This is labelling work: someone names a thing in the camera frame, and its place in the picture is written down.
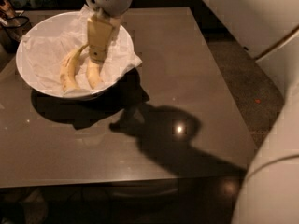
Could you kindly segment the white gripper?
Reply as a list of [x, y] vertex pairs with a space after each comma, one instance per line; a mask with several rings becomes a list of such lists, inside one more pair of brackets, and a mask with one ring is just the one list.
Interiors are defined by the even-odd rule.
[[119, 17], [130, 7], [133, 0], [86, 0], [87, 5], [95, 12], [103, 9], [102, 14], [93, 14], [87, 19], [87, 37], [89, 55], [97, 63], [102, 63], [108, 52], [115, 27], [110, 17]]

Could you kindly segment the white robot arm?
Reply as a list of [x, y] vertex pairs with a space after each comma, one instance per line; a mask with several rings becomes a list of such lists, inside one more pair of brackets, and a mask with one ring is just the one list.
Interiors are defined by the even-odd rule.
[[143, 65], [121, 82], [115, 224], [299, 224], [299, 0], [134, 0]]

